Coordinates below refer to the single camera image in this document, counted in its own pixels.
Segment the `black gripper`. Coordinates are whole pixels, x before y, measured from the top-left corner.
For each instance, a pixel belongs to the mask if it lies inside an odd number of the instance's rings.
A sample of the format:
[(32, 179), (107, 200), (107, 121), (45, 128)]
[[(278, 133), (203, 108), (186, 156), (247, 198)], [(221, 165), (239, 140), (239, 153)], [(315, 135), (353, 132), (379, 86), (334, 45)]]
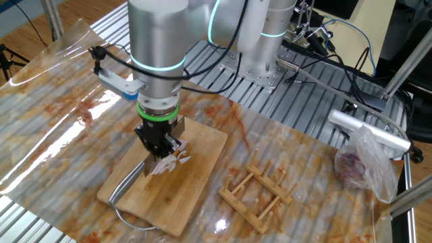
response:
[(142, 125), (135, 128), (134, 132), (150, 154), (155, 157), (165, 158), (173, 154), (182, 145), (171, 134), (177, 124), (177, 118), (166, 121), (151, 121), (142, 118)]

